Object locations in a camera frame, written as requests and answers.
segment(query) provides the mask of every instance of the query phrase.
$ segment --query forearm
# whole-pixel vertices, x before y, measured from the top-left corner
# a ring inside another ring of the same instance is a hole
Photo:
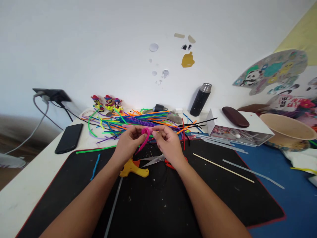
[[[112,157],[87,187],[62,211],[43,237],[91,237],[123,164]]]
[[[191,199],[203,237],[251,237],[242,222],[183,160],[174,166]]]

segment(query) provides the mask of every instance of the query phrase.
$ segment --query black thermos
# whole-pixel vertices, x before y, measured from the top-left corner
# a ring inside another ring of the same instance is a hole
[[[202,108],[204,107],[209,97],[209,94],[211,92],[211,86],[211,84],[204,83],[198,90],[197,96],[190,111],[190,114],[192,116],[199,116]]]

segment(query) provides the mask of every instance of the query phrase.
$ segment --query silver thermos lid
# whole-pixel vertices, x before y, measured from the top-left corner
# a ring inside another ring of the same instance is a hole
[[[200,91],[203,91],[204,93],[210,93],[211,92],[211,87],[212,85],[209,83],[204,83],[201,88]]]

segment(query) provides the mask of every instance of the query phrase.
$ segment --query power cord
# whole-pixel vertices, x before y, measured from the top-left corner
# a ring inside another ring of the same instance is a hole
[[[53,101],[51,101],[51,103],[52,103],[54,106],[56,106],[56,107],[63,108],[63,107],[61,107],[61,106],[57,106],[55,103],[53,103]],[[79,120],[82,120],[82,121],[84,121],[85,123],[88,123],[87,121],[85,121],[85,120],[81,119],[80,117],[76,116],[76,115],[75,115],[74,113],[72,113],[69,109],[67,109],[67,108],[65,108],[65,107],[64,107],[64,109],[65,109],[66,111],[69,111],[73,116],[77,117]]]
[[[69,112],[66,110],[66,108],[64,108],[64,109],[65,109],[67,115],[69,116],[70,120],[73,122],[73,119],[72,119],[72,117],[70,116]]]
[[[43,114],[45,115],[44,112],[42,112],[42,110],[37,106],[36,101],[35,101],[36,96],[33,96],[33,103],[36,106],[36,108]],[[50,98],[47,95],[43,95],[42,96],[42,100],[43,102],[45,102],[46,104],[48,104],[48,101],[50,100]],[[52,123],[54,123],[59,129],[61,129],[63,131],[63,128],[61,128],[59,125],[57,125],[51,118],[49,118],[48,115],[45,115]]]
[[[49,104],[47,103],[47,107],[46,107],[46,111],[44,113],[44,116],[42,117],[42,119],[40,120],[40,122],[38,123],[38,125],[36,126],[36,128],[33,130],[33,132],[31,133],[31,135],[25,140],[23,141],[17,148],[13,149],[13,150],[10,150],[9,152],[5,153],[5,154],[9,154],[17,149],[19,149],[22,145],[24,145],[25,142],[27,142],[33,135],[34,133],[36,132],[36,130],[39,128],[40,124],[42,123],[43,119],[45,118],[47,112],[49,110]]]
[[[60,108],[63,108],[66,111],[66,113],[69,116],[70,120],[73,122],[72,117],[70,116],[69,112],[67,111],[65,106],[62,104],[62,102],[58,98],[56,98],[55,101],[57,102],[58,105],[60,105]]]

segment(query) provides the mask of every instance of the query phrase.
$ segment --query black smartphone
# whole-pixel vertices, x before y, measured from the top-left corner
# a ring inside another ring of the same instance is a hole
[[[56,154],[63,154],[70,152],[77,147],[80,133],[82,132],[83,124],[77,124],[66,127],[58,146],[56,147]]]

